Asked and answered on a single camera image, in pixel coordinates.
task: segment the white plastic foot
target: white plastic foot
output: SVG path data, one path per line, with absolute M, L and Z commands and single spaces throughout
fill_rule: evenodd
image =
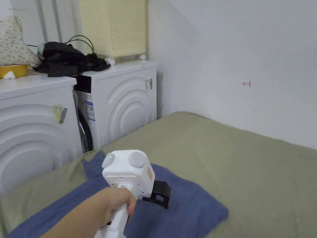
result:
M 146 55 L 145 54 L 140 55 L 140 60 L 146 60 Z
M 114 58 L 106 58 L 105 61 L 111 66 L 114 66 L 116 64 Z

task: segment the laundry basket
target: laundry basket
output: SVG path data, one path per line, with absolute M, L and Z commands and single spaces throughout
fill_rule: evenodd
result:
M 146 52 L 145 0 L 79 0 L 83 34 L 99 56 Z

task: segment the green bedsheet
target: green bedsheet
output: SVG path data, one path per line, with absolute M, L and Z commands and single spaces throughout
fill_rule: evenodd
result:
M 210 238 L 317 237 L 315 150 L 185 112 L 166 116 L 103 148 L 106 153 L 121 149 L 144 151 L 152 163 L 200 184 L 227 206 L 229 218 Z M 95 153 L 81 159 L 90 160 Z M 83 183 L 81 159 L 3 199 L 3 230 L 11 231 Z

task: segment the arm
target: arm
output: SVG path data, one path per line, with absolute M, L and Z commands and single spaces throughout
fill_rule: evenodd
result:
M 74 208 L 42 238 L 93 238 L 104 227 L 114 210 L 128 204 L 133 215 L 136 199 L 126 188 L 105 188 Z

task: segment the black clamp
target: black clamp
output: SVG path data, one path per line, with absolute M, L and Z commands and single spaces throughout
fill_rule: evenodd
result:
M 143 201 L 153 202 L 165 209 L 168 209 L 168 202 L 171 197 L 171 188 L 168 186 L 167 182 L 154 181 L 153 192 L 150 198 L 143 197 Z

